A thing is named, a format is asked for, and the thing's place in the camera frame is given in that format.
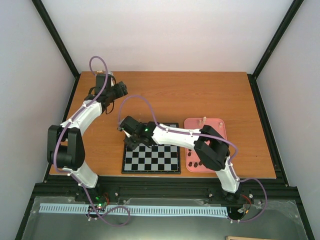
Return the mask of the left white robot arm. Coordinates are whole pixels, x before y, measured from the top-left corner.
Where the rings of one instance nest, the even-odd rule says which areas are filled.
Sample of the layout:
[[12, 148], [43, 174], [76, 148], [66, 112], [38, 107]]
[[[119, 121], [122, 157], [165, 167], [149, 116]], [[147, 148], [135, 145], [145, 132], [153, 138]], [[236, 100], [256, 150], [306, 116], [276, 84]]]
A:
[[98, 175], [85, 161], [82, 136], [96, 118], [107, 112], [109, 105], [127, 94], [127, 86], [122, 81], [117, 82], [112, 73], [98, 73], [95, 86], [89, 90], [81, 107], [68, 120], [48, 129], [48, 163], [74, 177], [79, 185], [87, 188], [86, 195], [95, 202], [103, 198], [104, 188], [97, 184]]

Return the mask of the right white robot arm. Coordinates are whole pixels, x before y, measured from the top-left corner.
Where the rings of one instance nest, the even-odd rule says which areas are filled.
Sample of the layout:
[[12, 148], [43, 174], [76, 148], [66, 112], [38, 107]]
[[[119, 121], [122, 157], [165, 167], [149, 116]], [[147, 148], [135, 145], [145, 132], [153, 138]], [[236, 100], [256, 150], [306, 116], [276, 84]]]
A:
[[127, 116], [118, 123], [118, 130], [124, 132], [124, 142], [133, 150], [143, 144], [148, 147], [172, 145], [194, 151], [200, 162], [216, 173], [223, 191], [237, 193], [240, 180], [233, 168], [230, 147], [234, 148], [235, 154], [238, 150], [213, 127], [204, 125], [202, 128], [185, 129], [157, 121], [142, 123]]

